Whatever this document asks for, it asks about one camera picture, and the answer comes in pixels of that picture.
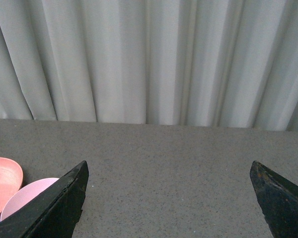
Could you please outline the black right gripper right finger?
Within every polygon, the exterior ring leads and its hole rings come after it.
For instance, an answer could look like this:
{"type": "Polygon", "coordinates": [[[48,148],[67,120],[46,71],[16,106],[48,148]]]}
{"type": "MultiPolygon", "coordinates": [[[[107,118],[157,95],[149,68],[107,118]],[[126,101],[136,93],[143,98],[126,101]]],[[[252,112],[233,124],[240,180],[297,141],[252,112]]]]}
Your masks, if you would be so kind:
{"type": "Polygon", "coordinates": [[[250,179],[273,237],[298,238],[298,186],[258,161],[250,179]]]}

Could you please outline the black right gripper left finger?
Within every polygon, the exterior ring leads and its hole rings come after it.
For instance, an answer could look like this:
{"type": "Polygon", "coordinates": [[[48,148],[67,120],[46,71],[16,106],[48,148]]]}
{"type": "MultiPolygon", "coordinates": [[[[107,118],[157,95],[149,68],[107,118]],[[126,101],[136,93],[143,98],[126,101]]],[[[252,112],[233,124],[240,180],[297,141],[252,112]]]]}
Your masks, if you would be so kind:
{"type": "Polygon", "coordinates": [[[0,238],[70,238],[82,214],[89,170],[86,161],[0,222],[0,238]]]}

